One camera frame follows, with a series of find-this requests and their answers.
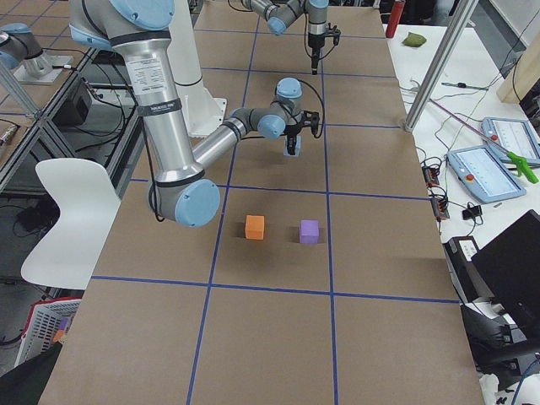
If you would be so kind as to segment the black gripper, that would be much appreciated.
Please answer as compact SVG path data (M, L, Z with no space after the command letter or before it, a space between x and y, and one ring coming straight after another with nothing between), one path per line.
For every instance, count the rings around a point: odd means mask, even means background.
M300 118L294 124L287 125L284 130L284 134L287 136L287 154L297 153L296 149L298 146L298 137L296 135L298 135L303 128L308 127L311 134L315 138L319 138L321 136L321 132L319 130L320 123L321 117L319 112L303 110L300 113Z

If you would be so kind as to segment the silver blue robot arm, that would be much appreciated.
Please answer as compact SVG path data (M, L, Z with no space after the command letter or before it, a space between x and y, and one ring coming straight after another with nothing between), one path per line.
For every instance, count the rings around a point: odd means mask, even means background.
M191 145L167 55L172 1L71 1L72 38L86 46L120 54L158 164L148 205L162 218L190 228L207 224L220 204L219 188L205 170L239 141L256 131L264 138L286 136L294 152L295 136L305 127L318 131L320 116L301 106L296 78L276 86L266 108L240 108L206 138Z

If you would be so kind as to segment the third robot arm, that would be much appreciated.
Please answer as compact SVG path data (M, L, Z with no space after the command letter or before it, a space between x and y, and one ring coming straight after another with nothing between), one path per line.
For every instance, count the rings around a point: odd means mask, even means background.
M196 161L182 117L181 100L176 93L167 48L168 30L143 31L118 38L114 46L124 59L132 85L132 97L138 103L138 115L144 119L156 157L164 165L187 166ZM1 63L8 69L22 62L38 62L37 75L52 69L44 52L25 24L8 24L1 29ZM274 104L272 109L241 109L238 115L223 121L212 133L230 148L241 137L257 130L263 137L276 139L286 132L286 111Z

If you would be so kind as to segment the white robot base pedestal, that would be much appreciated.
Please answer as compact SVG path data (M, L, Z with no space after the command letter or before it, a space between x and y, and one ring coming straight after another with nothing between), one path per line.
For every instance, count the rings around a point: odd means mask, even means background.
M203 82L188 1L174 1L167 50L188 134L205 138L224 120L227 100L214 98Z

